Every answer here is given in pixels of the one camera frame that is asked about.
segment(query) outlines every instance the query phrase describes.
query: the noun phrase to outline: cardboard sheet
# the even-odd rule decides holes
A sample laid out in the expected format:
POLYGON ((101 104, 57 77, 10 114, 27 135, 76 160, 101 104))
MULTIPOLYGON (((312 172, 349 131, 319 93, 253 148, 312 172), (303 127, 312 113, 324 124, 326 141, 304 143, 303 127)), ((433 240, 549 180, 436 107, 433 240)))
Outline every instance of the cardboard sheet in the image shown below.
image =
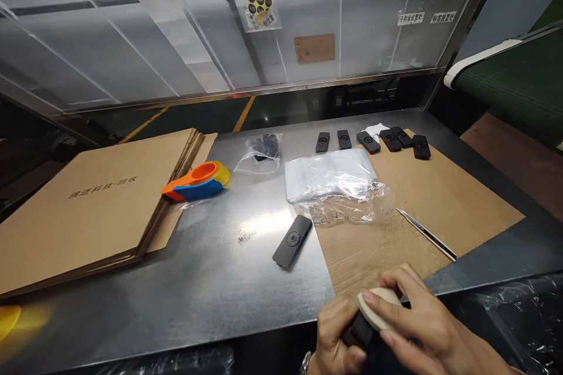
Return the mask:
MULTIPOLYGON (((217 138, 217 134, 210 134, 205 135, 197 154, 194 157, 194 160, 191 163, 188 171, 186 174, 196 168, 198 165, 203 164, 207 161, 207 156, 209 155, 209 151, 211 151, 211 147, 217 138)), ((160 249, 164 249, 168 244, 168 240, 170 240, 170 236, 174 232, 176 228, 176 224, 178 224, 178 220, 182 216, 183 212, 182 203, 174 203, 170 205, 167 210, 167 213, 160 223, 158 230, 156 231, 155 235, 151 240, 151 244, 148 247, 147 252, 154 252, 160 249)))
POLYGON ((194 132, 79 154, 0 225, 0 295, 134 256, 194 132))
MULTIPOLYGON (((434 147, 430 151, 431 159, 422 161, 414 158, 412 148, 389 152, 382 144, 380 153, 368 156, 379 181, 392 190, 395 206, 458 258, 524 218, 434 147)), ((409 262, 423 278, 451 262, 397 211, 376 224, 316 229, 336 294, 372 288, 382 270, 402 262, 409 262)))

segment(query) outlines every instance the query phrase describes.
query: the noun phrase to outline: small plastic bag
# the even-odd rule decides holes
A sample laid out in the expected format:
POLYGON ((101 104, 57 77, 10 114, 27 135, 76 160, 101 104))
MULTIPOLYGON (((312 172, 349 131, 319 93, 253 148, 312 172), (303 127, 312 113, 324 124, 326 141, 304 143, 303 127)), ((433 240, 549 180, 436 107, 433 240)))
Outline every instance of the small plastic bag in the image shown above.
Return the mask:
POLYGON ((285 164, 286 199, 315 225, 387 224, 395 198, 360 148, 298 158, 285 164))
POLYGON ((282 134, 266 134, 248 139, 247 151, 235 167, 237 173, 270 174, 280 167, 282 134))

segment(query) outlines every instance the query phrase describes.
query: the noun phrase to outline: plastic bag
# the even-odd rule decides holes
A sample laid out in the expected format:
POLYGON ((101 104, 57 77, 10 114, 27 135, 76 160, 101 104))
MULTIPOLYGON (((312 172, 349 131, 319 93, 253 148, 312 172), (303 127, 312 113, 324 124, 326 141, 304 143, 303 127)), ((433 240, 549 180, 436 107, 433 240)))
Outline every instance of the plastic bag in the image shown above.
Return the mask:
POLYGON ((316 225, 386 222, 395 200, 360 148, 327 152, 285 163, 286 199, 316 225))
POLYGON ((266 134, 248 139, 247 151, 235 167, 235 172, 269 174, 280 167, 282 134, 266 134))
POLYGON ((230 375, 234 362, 233 349, 224 346, 112 362, 96 375, 230 375))

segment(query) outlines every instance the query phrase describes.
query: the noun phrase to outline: dark device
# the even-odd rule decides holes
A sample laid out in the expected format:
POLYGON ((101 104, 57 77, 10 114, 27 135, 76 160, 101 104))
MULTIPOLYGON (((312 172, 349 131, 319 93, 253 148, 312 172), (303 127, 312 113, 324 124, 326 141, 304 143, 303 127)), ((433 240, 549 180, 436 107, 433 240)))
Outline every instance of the dark device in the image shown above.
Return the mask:
POLYGON ((403 148, 403 145, 397 136, 395 136, 395 134, 389 129, 379 132, 379 137, 383 139, 385 145, 387 145, 387 148, 389 148, 391 152, 400 151, 403 148))
POLYGON ((352 148, 352 142, 350 141, 350 135, 347 130, 338 131, 338 144, 340 145, 340 149, 352 148))
POLYGON ((366 131, 361 131, 359 134, 357 134, 356 139, 372 155, 376 152, 379 152, 379 150, 381 149, 380 144, 375 142, 375 139, 373 139, 366 131))
POLYGON ((267 155, 255 155, 254 158, 256 158, 256 161, 280 158, 280 146, 275 134, 262 135, 261 137, 254 139, 249 146, 255 151, 267 155))
POLYGON ((412 140, 415 141, 415 158, 416 159, 430 159, 430 148, 425 136, 414 135, 412 140))
POLYGON ((298 215, 295 218, 272 257, 276 264, 286 269, 291 267, 312 225, 313 222, 307 217, 298 215))
POLYGON ((317 139, 316 152, 327 152, 328 151, 328 140, 330 139, 330 133, 320 132, 317 139))
POLYGON ((399 142, 401 143, 403 148, 410 148, 412 146, 415 146, 415 141, 413 141, 412 138, 407 135, 406 132, 399 126, 393 126, 390 130, 399 139, 399 142))
POLYGON ((344 330, 341 338, 348 347, 358 346, 366 351, 374 336, 379 337, 379 333, 372 328, 362 312, 358 312, 354 322, 344 330))

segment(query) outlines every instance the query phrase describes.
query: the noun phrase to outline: stack of cardboard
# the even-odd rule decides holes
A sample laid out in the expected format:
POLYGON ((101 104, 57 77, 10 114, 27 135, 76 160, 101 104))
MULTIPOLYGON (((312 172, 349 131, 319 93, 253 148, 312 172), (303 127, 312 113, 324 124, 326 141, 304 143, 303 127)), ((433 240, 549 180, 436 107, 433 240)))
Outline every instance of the stack of cardboard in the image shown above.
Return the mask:
POLYGON ((160 190, 204 162, 215 137, 187 129, 79 154, 0 224, 0 298, 165 247, 181 210, 160 190))

